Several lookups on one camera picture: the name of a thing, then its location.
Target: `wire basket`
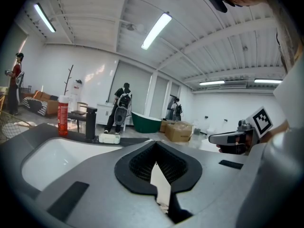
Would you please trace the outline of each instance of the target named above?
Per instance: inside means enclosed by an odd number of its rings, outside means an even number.
[[[0,144],[33,127],[29,123],[0,111]]]

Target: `white wall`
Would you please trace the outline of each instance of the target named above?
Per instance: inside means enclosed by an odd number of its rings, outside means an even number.
[[[216,128],[216,133],[232,132],[237,129],[239,120],[246,119],[261,106],[265,107],[274,127],[285,120],[274,96],[241,94],[194,95],[193,120],[199,123],[202,132],[210,125]]]
[[[64,46],[46,45],[32,73],[33,90],[50,95],[63,95],[69,68],[74,65],[67,89],[72,82],[81,79],[83,89],[81,101],[96,107],[108,99],[111,84],[118,65],[118,57],[100,50]]]
[[[180,104],[183,113],[181,114],[181,120],[188,123],[193,123],[193,107],[194,107],[194,94],[189,87],[182,85],[180,87]]]

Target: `small table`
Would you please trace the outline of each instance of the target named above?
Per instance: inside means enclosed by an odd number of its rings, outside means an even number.
[[[76,120],[78,132],[79,132],[79,121],[86,122],[86,117],[83,116],[84,114],[86,113],[81,111],[72,111],[71,113],[67,114],[67,117],[69,119]]]

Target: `white ceiling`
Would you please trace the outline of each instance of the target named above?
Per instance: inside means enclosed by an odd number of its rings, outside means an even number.
[[[39,2],[51,33],[33,8]],[[148,50],[147,32],[164,12],[173,20]],[[124,55],[192,87],[209,80],[283,78],[276,23],[265,4],[217,12],[208,0],[28,0],[21,15],[47,44],[71,44]],[[126,27],[143,25],[144,31]]]

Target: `white sink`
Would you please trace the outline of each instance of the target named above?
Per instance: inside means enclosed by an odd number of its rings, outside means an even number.
[[[24,180],[42,191],[50,183],[86,159],[121,149],[55,138],[47,141],[26,160],[22,167]]]

